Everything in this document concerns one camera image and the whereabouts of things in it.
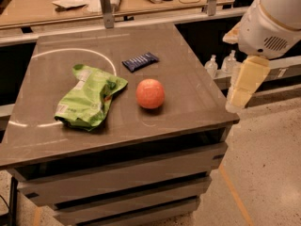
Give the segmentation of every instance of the wooden workbench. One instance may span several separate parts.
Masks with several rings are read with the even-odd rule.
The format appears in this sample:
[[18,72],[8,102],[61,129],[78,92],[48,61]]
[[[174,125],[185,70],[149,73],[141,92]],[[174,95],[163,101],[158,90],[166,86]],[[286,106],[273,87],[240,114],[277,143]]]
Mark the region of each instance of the wooden workbench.
[[[0,28],[13,26],[30,26],[33,24],[59,23],[90,18],[101,18],[100,12],[88,12],[85,8],[76,8],[56,12],[52,2],[55,0],[12,0],[0,16]],[[233,0],[217,0],[217,5],[232,4]],[[116,17],[174,11],[189,8],[202,8],[207,0],[173,0],[153,4],[149,0],[122,0]]]

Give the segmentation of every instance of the drawer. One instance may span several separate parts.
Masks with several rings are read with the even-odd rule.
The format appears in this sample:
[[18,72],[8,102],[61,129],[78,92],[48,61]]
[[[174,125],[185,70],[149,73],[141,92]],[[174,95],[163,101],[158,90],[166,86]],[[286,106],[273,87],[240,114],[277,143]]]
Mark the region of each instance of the drawer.
[[135,187],[122,193],[111,193],[67,205],[62,203],[63,205],[59,206],[65,208],[55,211],[55,218],[64,225],[75,225],[97,218],[113,218],[136,210],[199,196],[207,190],[210,182],[208,176],[203,178],[195,176],[185,182],[168,181],[165,184]]
[[74,201],[216,169],[227,150],[225,142],[135,160],[117,162],[19,183],[36,205]]
[[152,208],[138,210],[130,214],[119,215],[112,218],[100,218],[78,226],[137,226],[155,220],[171,218],[197,210],[199,198],[189,198],[178,202],[158,205]]

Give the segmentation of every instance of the paper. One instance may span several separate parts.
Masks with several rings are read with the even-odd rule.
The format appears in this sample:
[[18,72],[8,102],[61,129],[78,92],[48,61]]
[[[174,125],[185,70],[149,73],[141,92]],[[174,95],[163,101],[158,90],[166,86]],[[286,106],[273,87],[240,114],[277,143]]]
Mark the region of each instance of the paper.
[[53,4],[63,8],[74,8],[74,7],[84,6],[84,5],[95,6],[95,4],[97,4],[97,1],[99,2],[99,0],[56,0],[53,2]]

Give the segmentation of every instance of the gray table top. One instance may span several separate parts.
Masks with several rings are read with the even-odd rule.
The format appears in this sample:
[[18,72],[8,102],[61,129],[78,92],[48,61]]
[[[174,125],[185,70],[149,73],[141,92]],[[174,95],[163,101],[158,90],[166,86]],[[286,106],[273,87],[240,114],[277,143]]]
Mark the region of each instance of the gray table top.
[[[122,60],[151,52],[160,58],[135,73]],[[111,104],[106,121],[91,133],[55,121],[60,99],[77,80],[78,63],[128,80]],[[145,78],[159,80],[164,104],[141,108],[135,89]],[[160,138],[232,125],[226,99],[173,24],[113,28],[38,40],[0,144],[0,169],[93,153]]]

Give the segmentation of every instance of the spray bottle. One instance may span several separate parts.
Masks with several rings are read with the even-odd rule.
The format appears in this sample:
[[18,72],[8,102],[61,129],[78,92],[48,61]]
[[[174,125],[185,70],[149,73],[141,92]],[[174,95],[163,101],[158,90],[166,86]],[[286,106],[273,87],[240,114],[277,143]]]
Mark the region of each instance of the spray bottle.
[[232,70],[235,65],[236,65],[235,50],[231,50],[231,53],[224,58],[221,70],[224,73],[232,73]]
[[215,78],[217,68],[218,68],[218,66],[215,62],[215,58],[216,58],[216,56],[212,55],[211,59],[209,61],[207,61],[205,64],[205,69],[212,78]]

